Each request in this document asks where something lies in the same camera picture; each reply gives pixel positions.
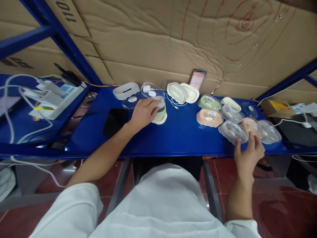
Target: phone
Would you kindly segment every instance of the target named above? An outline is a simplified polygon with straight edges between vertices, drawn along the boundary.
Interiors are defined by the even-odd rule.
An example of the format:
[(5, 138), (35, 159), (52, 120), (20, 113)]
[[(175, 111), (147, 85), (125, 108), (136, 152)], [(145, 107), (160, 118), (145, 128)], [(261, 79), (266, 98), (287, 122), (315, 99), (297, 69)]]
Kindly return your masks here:
[(204, 79), (207, 75), (207, 71), (202, 69), (193, 69), (189, 85), (199, 90), (202, 83), (204, 82)]
[(102, 136), (114, 136), (126, 123), (126, 110), (123, 108), (112, 108), (109, 111)]

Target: white sleeve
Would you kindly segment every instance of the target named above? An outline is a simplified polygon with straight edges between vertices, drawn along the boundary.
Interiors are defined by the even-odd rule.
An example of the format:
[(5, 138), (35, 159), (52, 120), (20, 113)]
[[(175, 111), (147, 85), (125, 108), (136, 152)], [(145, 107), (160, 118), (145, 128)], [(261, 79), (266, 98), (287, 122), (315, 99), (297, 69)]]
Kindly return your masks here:
[(102, 211), (99, 191), (92, 183), (65, 189), (41, 219), (30, 238), (89, 237)]
[(237, 238), (261, 238), (255, 220), (232, 220), (226, 222), (225, 227)]

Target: white cloth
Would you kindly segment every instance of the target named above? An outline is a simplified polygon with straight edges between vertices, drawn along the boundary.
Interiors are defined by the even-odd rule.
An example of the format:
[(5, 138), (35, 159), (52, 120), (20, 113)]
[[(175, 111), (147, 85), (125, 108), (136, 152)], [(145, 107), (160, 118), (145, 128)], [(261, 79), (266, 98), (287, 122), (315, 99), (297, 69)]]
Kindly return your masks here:
[(96, 227), (102, 207), (95, 185), (71, 186), (58, 196), (30, 237), (260, 238), (254, 220), (223, 225), (208, 211), (195, 178), (172, 164), (151, 169)]

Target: person's right hand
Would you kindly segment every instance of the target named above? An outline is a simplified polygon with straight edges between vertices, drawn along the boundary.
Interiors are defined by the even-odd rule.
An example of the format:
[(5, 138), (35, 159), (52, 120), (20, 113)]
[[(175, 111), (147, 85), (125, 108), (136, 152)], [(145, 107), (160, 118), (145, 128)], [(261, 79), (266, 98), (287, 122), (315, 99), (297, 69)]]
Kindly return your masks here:
[(235, 142), (234, 161), (237, 165), (238, 177), (241, 179), (253, 180), (253, 170), (258, 161), (264, 157), (264, 146), (257, 136), (249, 132), (248, 147), (241, 151), (241, 141)]
[(135, 130), (135, 133), (138, 133), (143, 127), (146, 127), (154, 120), (159, 110), (159, 107), (155, 107), (160, 103), (160, 100), (155, 99), (139, 100), (133, 110), (132, 118), (127, 124)]

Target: white power strip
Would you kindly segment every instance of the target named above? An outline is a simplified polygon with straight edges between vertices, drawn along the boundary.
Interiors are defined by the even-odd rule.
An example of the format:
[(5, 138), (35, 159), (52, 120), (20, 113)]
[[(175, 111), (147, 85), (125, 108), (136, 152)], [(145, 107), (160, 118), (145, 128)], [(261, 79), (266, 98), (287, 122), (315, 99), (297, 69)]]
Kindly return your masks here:
[[(40, 110), (40, 112), (47, 119), (55, 120), (80, 95), (80, 93), (86, 87), (87, 85), (84, 82), (82, 82), (82, 87), (73, 87), (64, 84), (63, 86), (61, 86), (61, 89), (65, 92), (65, 94), (63, 95), (63, 101), (58, 106), (49, 103), (41, 103), (37, 107), (52, 107), (54, 110), (42, 109)], [(38, 110), (32, 110), (29, 115), (43, 119)]]

